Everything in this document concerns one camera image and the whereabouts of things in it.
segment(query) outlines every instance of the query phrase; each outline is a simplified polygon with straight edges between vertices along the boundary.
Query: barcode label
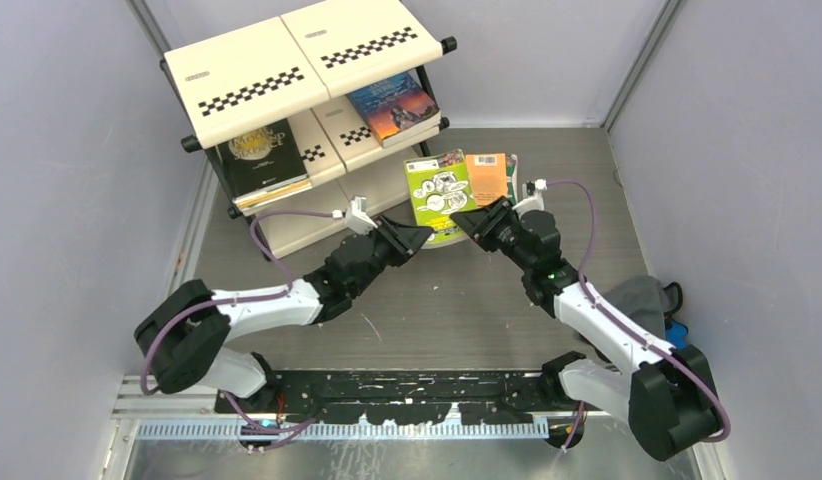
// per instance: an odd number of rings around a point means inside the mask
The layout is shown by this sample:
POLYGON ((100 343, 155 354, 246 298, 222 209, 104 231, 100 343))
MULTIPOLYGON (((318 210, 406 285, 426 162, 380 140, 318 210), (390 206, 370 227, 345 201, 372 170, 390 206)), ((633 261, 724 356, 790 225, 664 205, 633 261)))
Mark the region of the barcode label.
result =
POLYGON ((422 160, 405 164, 405 169, 409 172, 424 172, 426 170, 437 170, 438 168, 437 160, 422 160))
POLYGON ((478 155, 476 157, 477 167, 490 167, 496 165, 495 155, 478 155))

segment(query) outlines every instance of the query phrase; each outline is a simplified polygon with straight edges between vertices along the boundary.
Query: orange book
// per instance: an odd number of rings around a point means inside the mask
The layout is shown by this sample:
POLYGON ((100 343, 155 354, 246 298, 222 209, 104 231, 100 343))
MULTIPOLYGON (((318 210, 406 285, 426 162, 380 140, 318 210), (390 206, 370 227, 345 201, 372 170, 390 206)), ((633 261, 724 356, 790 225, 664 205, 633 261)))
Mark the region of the orange book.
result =
POLYGON ((508 195, 504 153, 467 154, 465 163, 476 205, 484 207, 508 195))

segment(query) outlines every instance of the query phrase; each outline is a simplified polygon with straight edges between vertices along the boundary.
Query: scratched black surface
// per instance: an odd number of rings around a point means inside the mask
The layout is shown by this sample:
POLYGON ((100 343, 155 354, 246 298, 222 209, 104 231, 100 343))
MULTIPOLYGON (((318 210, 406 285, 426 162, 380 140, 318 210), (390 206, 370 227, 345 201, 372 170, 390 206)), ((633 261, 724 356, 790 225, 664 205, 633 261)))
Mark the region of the scratched black surface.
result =
MULTIPOLYGON (((572 402, 545 401, 536 372, 527 371, 343 371, 276 372, 282 411, 290 421, 319 414, 331 424, 355 424, 366 414, 371 424, 393 420, 398 425, 442 422, 453 403, 465 425, 531 422, 531 412, 572 410, 572 402)), ((278 404, 249 413, 277 413, 278 404)), ((231 413, 217 400, 216 411, 231 413)))

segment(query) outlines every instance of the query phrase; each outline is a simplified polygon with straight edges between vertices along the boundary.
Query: black book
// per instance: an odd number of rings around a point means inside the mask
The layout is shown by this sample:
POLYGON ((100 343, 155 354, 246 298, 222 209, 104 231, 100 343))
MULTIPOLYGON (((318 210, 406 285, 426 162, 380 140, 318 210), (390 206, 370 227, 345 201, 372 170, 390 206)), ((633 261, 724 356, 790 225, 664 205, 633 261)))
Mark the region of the black book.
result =
POLYGON ((214 150, 241 211, 311 188, 286 119, 232 138, 214 150))

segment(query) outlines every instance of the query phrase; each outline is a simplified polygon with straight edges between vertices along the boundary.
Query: wooden floor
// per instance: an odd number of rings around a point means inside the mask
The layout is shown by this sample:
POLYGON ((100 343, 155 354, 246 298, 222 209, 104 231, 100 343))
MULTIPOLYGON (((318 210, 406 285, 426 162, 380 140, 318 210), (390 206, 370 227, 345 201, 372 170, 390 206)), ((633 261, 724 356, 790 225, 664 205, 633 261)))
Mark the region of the wooden floor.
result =
MULTIPOLYGON (((646 273, 603 130, 451 129, 429 144, 437 153, 453 148, 515 153, 521 181, 582 181, 599 211, 587 270, 590 280, 604 291, 646 273)), ((252 244, 243 220, 228 218, 222 197, 218 193, 197 278, 209 288, 225 290, 282 283, 279 272, 252 244)), ((573 186, 553 187, 544 198, 561 231, 564 255, 577 265, 590 231, 587 200, 573 186)), ((388 215, 405 222, 412 218, 408 203, 388 215)), ((299 275, 308 273, 347 234, 318 242, 285 262, 299 275)), ((422 251, 402 268, 388 269, 350 311, 322 327, 277 328, 230 346, 259 352, 274 368, 537 369, 569 350, 589 353, 570 328, 530 305, 519 270, 505 256, 489 255, 467 241, 422 251)))

